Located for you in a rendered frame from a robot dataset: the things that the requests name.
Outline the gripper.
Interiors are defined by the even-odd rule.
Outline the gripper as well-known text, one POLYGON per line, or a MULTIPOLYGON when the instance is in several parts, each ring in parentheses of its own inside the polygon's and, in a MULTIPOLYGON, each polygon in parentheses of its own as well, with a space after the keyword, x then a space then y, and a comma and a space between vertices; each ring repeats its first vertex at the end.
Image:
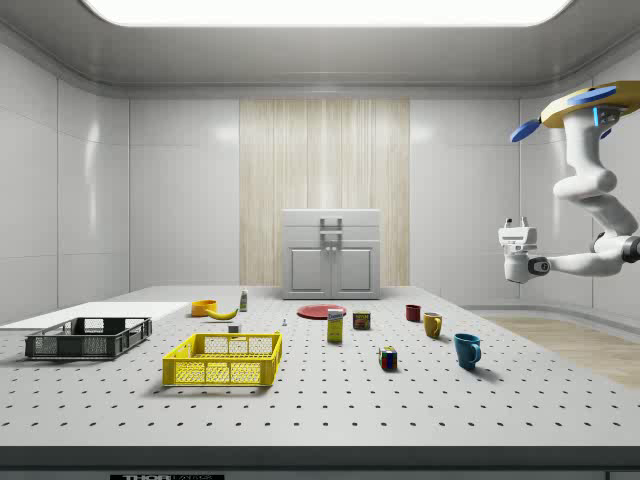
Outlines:
POLYGON ((537 229, 530 227, 525 216, 521 224, 514 226, 512 219, 507 218, 502 228, 498 230, 499 243, 505 254, 520 254, 537 248, 537 229))

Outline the blue mug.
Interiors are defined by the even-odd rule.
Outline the blue mug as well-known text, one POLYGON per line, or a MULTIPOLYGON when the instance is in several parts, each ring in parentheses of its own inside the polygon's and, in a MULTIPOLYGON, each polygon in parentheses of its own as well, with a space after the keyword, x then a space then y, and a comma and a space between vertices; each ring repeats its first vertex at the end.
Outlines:
POLYGON ((454 336, 454 344, 459 366, 466 370, 473 370, 482 356, 480 338, 468 333, 457 333, 454 336))

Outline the white cabinet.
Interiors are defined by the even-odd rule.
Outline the white cabinet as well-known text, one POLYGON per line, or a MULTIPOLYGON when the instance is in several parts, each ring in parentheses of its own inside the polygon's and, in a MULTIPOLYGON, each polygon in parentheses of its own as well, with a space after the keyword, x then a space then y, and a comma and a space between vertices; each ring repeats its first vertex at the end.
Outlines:
POLYGON ((283 297, 377 299, 379 224, 378 209, 282 210, 283 297))

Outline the yellow and white box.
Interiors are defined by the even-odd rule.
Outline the yellow and white box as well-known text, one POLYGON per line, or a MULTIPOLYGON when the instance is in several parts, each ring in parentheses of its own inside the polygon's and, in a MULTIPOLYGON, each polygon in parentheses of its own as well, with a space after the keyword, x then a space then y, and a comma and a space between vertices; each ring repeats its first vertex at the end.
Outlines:
POLYGON ((345 310, 342 307, 327 310, 327 340, 329 342, 342 342, 344 314, 345 310))

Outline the red plate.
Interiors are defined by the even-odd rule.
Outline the red plate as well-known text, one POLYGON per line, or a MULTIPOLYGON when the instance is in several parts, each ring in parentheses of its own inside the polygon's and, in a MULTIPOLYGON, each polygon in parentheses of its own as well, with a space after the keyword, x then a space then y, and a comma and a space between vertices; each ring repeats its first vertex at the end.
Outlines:
POLYGON ((329 310, 338 310, 342 315, 346 314, 346 308, 335 304, 312 304, 300 307, 297 315, 311 320, 326 320, 329 310))

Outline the yellow basket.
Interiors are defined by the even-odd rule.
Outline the yellow basket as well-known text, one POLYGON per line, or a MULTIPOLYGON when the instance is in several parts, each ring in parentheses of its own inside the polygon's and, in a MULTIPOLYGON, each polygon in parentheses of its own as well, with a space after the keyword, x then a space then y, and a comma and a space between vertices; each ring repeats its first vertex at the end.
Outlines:
POLYGON ((163 358, 165 385, 271 385, 282 357, 282 334, 196 333, 163 358))

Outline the dark grey basket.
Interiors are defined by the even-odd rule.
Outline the dark grey basket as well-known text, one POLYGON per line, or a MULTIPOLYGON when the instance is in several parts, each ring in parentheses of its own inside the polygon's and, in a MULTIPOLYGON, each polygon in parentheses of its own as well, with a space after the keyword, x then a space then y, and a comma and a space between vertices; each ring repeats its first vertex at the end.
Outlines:
POLYGON ((147 339, 150 317, 76 317, 26 336, 31 359, 113 359, 147 339))

